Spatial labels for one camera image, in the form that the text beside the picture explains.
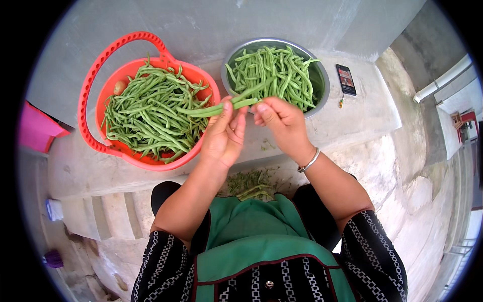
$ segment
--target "white pipe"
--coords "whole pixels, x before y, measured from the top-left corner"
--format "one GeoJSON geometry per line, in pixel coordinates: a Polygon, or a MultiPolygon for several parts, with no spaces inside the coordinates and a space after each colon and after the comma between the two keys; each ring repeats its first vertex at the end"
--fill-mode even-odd
{"type": "Polygon", "coordinates": [[[422,99],[430,95],[431,93],[438,90],[440,87],[444,86],[446,83],[453,80],[458,76],[463,70],[465,70],[469,65],[471,65],[471,58],[466,54],[458,63],[456,63],[452,68],[445,72],[442,76],[437,78],[433,83],[421,89],[416,93],[413,100],[419,103],[422,99]]]}

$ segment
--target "sleeve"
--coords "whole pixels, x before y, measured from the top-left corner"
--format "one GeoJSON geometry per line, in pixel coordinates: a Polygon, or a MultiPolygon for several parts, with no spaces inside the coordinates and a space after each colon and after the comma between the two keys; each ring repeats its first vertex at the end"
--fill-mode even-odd
{"type": "Polygon", "coordinates": [[[172,298],[187,301],[192,284],[193,260],[183,242],[163,231],[152,232],[134,282],[131,302],[172,298]]]}
{"type": "Polygon", "coordinates": [[[341,258],[362,301],[407,300],[406,270],[374,211],[363,211],[347,222],[341,258]]]}

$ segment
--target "silver bracelet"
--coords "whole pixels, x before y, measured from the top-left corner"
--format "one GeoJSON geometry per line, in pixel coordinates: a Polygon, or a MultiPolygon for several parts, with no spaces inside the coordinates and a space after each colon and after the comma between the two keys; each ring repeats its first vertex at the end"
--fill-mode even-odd
{"type": "Polygon", "coordinates": [[[320,150],[317,147],[316,147],[316,149],[317,149],[317,151],[315,152],[315,156],[312,158],[312,160],[309,162],[309,164],[305,167],[299,167],[297,169],[297,171],[299,173],[305,172],[317,160],[317,157],[319,157],[319,154],[320,154],[320,150]]]}

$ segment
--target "metal bowl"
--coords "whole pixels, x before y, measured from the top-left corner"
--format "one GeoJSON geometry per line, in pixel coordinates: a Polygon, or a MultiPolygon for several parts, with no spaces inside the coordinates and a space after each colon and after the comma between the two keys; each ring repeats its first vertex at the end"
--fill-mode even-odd
{"type": "MultiPolygon", "coordinates": [[[[223,86],[225,87],[226,91],[233,96],[229,89],[231,88],[234,90],[235,83],[230,78],[225,64],[228,64],[231,68],[234,68],[235,59],[243,55],[243,49],[246,49],[248,53],[251,53],[256,52],[259,48],[263,48],[264,46],[268,48],[276,47],[277,49],[285,49],[287,45],[292,48],[294,54],[304,58],[305,60],[308,60],[309,58],[316,58],[310,51],[302,46],[283,39],[257,38],[243,42],[230,51],[230,53],[228,53],[221,66],[221,80],[223,81],[223,86]]],[[[330,91],[329,77],[327,76],[327,72],[324,66],[322,66],[321,62],[316,62],[309,65],[309,79],[312,83],[313,93],[317,97],[317,100],[314,101],[315,108],[311,108],[304,113],[304,117],[306,119],[315,115],[326,104],[330,91]]]]}

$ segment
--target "phone screen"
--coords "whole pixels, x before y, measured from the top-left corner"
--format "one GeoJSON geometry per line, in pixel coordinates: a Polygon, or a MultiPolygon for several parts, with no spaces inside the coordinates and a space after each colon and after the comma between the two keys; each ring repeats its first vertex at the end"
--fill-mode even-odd
{"type": "Polygon", "coordinates": [[[351,71],[348,67],[337,64],[337,72],[339,73],[339,80],[341,82],[343,93],[356,95],[354,81],[351,76],[351,71]]]}

